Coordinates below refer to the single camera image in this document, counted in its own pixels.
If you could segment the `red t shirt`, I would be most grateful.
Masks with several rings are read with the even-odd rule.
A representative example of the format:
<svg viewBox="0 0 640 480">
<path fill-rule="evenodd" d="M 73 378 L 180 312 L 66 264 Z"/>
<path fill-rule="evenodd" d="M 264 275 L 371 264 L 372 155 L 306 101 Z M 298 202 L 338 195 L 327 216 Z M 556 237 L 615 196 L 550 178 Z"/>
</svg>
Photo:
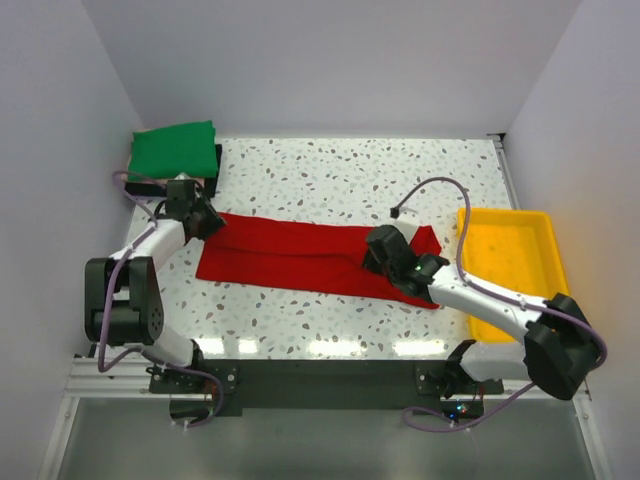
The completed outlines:
<svg viewBox="0 0 640 480">
<path fill-rule="evenodd" d="M 196 278 L 322 294 L 392 300 L 436 310 L 363 267 L 369 226 L 333 226 L 224 213 L 207 239 Z"/>
</svg>

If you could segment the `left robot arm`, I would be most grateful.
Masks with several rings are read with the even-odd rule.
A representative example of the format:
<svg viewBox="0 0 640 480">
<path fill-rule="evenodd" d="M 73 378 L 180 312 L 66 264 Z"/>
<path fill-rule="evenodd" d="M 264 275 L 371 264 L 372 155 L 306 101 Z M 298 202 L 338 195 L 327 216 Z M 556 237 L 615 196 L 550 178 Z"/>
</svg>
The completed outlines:
<svg viewBox="0 0 640 480">
<path fill-rule="evenodd" d="M 185 392 L 207 380 L 198 344 L 165 324 L 157 273 L 191 240 L 205 241 L 225 225 L 197 180 L 181 174 L 164 187 L 165 198 L 145 229 L 108 257 L 94 258 L 84 271 L 84 329 L 97 345 L 98 371 L 105 373 L 131 353 L 173 368 Z"/>
</svg>

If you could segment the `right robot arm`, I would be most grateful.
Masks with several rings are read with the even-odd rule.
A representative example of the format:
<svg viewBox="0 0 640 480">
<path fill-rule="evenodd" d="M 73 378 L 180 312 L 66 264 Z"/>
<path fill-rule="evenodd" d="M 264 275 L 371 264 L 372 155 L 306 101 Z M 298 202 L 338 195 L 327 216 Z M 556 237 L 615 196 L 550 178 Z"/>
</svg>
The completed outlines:
<svg viewBox="0 0 640 480">
<path fill-rule="evenodd" d="M 374 228 L 366 244 L 382 275 L 404 295 L 459 310 L 513 338 L 511 345 L 461 343 L 447 360 L 445 396 L 485 381 L 528 380 L 570 400 L 606 359 L 603 339 L 567 295 L 522 294 L 467 274 L 441 256 L 418 255 L 392 225 Z"/>
</svg>

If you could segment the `green folded t shirt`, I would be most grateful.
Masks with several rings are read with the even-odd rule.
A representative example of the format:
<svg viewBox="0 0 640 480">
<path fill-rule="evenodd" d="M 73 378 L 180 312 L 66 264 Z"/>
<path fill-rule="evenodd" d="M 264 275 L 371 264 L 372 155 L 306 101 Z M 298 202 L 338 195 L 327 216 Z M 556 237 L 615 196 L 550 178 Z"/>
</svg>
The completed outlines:
<svg viewBox="0 0 640 480">
<path fill-rule="evenodd" d="M 215 135 L 211 120 L 134 132 L 128 170 L 154 179 L 174 178 L 180 173 L 216 177 Z"/>
</svg>

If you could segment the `pink folded t shirt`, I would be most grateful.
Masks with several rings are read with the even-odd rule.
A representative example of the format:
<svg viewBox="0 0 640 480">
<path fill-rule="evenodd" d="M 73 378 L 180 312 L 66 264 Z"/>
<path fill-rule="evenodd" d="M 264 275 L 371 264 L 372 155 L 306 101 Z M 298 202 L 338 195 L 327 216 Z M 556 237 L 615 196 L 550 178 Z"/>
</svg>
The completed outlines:
<svg viewBox="0 0 640 480">
<path fill-rule="evenodd" d="M 175 177 L 176 177 L 175 176 L 171 178 L 155 178 L 155 177 L 151 177 L 151 176 L 148 176 L 139 172 L 130 171 L 130 170 L 120 170 L 120 171 L 117 171 L 116 174 L 119 175 L 120 178 L 125 183 L 144 183 L 144 184 L 150 184 L 150 185 L 157 185 L 160 187 L 165 187 L 170 181 L 175 180 Z M 201 186 L 204 185 L 203 179 L 192 177 L 192 180 L 196 181 Z"/>
</svg>

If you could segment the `yellow plastic tray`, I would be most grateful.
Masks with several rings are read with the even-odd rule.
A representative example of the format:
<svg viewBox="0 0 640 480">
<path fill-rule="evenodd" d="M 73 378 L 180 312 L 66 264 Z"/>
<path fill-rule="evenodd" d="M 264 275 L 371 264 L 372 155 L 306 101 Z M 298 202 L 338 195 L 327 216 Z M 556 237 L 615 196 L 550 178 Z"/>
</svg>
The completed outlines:
<svg viewBox="0 0 640 480">
<path fill-rule="evenodd" d="M 570 293 L 548 214 L 488 208 L 470 212 L 461 253 L 466 272 L 547 299 Z"/>
</svg>

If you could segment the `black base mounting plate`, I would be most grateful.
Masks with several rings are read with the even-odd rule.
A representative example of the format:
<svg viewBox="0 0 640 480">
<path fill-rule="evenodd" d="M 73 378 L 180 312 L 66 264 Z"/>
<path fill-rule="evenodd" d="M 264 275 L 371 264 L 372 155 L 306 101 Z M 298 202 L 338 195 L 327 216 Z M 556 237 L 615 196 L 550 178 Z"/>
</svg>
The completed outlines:
<svg viewBox="0 0 640 480">
<path fill-rule="evenodd" d="M 501 381 L 468 378 L 447 360 L 204 360 L 203 372 L 147 368 L 149 391 L 172 419 L 239 417 L 249 409 L 402 410 L 427 407 L 477 418 Z"/>
</svg>

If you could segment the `aluminium frame rail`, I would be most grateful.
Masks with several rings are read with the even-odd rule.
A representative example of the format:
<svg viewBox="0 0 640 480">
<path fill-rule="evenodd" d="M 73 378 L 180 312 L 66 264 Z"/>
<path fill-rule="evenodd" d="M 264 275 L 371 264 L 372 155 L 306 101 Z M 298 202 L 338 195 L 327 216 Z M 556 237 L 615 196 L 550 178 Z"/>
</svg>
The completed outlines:
<svg viewBox="0 0 640 480">
<path fill-rule="evenodd" d="M 216 208 L 335 225 L 385 222 L 401 197 L 453 257 L 465 187 L 508 208 L 494 138 L 225 138 Z M 448 434 L 402 410 L 432 405 L 420 369 L 467 334 L 464 315 L 393 301 L 205 282 L 193 242 L 159 273 L 165 318 L 225 368 L 226 408 L 193 429 L 153 395 L 146 362 L 109 374 L 77 359 L 44 477 L 58 479 L 594 479 L 589 413 L 530 391 L 480 425 Z"/>
</svg>

